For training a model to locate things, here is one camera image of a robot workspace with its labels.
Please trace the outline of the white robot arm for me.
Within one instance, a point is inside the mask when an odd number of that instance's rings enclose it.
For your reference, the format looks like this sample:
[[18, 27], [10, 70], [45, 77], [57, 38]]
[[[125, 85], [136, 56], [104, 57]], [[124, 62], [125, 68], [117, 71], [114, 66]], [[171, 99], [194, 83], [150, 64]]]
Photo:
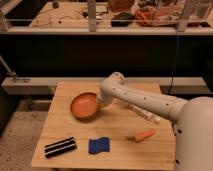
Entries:
[[213, 171], [213, 98], [185, 100], [129, 88], [120, 72], [99, 84], [97, 101], [101, 106], [111, 104], [114, 98], [176, 125], [175, 171]]

